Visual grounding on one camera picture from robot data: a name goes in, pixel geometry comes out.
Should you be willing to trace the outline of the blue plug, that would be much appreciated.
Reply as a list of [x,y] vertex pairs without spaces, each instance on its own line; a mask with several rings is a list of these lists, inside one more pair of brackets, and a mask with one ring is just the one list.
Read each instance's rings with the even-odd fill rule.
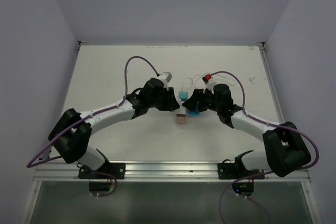
[[198,116],[198,115],[200,115],[199,102],[198,101],[196,102],[194,110],[187,109],[187,113],[188,113],[188,115],[191,115],[191,116]]

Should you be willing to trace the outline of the teal charger plug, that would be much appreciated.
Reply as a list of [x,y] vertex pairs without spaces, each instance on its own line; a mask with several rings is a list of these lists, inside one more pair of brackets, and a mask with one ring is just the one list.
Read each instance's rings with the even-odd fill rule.
[[184,101],[187,101],[188,100],[188,92],[187,91],[180,91],[178,93],[178,98],[184,102]]

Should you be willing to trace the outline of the pink charger plug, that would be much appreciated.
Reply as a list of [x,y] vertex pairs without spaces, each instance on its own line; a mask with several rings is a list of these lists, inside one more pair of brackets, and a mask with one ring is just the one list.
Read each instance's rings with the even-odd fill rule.
[[185,123],[186,123],[186,114],[177,114],[176,124],[185,124]]

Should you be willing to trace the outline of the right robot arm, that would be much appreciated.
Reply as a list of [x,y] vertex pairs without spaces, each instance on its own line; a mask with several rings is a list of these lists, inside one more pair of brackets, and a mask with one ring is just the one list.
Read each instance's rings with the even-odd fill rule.
[[262,123],[261,119],[251,119],[242,107],[233,102],[226,84],[217,84],[213,90],[195,89],[182,105],[192,112],[214,111],[223,124],[243,131],[264,144],[263,151],[249,150],[236,156],[231,164],[222,163],[224,168],[232,168],[240,178],[258,170],[272,171],[279,177],[285,177],[311,162],[311,154],[293,123],[271,125]]

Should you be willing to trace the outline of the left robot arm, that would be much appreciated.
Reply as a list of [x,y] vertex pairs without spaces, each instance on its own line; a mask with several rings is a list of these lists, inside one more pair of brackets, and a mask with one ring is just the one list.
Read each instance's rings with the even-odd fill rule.
[[174,88],[164,80],[151,78],[121,101],[96,110],[68,109],[49,135],[49,141],[68,164],[79,161],[89,149],[92,135],[113,124],[136,119],[149,109],[172,112],[180,108]]

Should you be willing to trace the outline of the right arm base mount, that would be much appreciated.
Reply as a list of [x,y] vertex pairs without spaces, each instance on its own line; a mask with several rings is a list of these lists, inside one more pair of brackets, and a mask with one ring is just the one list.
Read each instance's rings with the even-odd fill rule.
[[264,179],[265,176],[261,175],[263,170],[247,170],[241,161],[238,162],[231,162],[230,160],[226,159],[221,163],[217,163],[217,172],[219,179],[229,179],[229,180],[236,180],[239,178],[252,176],[252,179]]

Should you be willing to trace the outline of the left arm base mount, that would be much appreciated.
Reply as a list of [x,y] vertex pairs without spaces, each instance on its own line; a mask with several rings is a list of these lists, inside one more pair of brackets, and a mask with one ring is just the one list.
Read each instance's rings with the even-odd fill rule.
[[91,170],[83,164],[77,164],[79,168],[79,179],[110,179],[113,176],[115,179],[124,179],[126,164],[105,162],[98,170]]

